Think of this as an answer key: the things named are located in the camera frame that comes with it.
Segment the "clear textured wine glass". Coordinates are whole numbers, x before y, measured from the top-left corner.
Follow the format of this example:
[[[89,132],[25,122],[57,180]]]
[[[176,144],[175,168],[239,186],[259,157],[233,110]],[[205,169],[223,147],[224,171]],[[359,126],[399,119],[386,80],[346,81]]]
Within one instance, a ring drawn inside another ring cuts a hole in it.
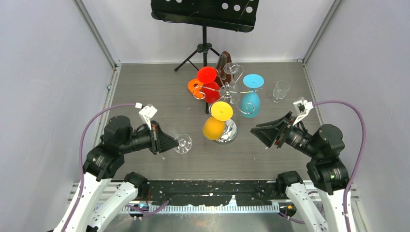
[[[272,91],[272,100],[274,102],[280,102],[284,99],[290,89],[290,84],[287,81],[277,81],[273,91]]]

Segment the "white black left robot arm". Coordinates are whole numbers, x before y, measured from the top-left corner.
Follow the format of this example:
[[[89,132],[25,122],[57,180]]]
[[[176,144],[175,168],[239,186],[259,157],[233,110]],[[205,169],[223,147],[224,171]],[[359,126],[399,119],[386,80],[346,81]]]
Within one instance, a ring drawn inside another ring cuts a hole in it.
[[[126,204],[134,199],[143,200],[148,195],[148,180],[131,172],[105,203],[96,206],[105,188],[124,164],[124,156],[143,149],[149,149],[156,155],[178,145],[178,141],[164,133],[156,121],[134,130],[128,117],[111,118],[104,128],[101,142],[87,154],[83,181],[75,192],[76,199],[70,202],[54,231],[103,232]]]

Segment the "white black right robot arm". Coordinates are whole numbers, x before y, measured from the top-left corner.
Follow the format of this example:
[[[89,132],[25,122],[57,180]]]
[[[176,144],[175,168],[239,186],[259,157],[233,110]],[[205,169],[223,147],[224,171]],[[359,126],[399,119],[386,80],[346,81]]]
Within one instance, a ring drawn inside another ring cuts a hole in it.
[[[289,198],[310,232],[355,232],[349,216],[352,213],[351,192],[346,190],[350,180],[347,168],[339,158],[345,148],[342,131],[331,124],[320,126],[309,134],[303,122],[296,121],[292,113],[256,125],[250,130],[267,147],[287,144],[311,158],[307,174],[315,187],[322,206],[323,216],[310,198],[306,185],[296,171],[277,175],[276,192]]]

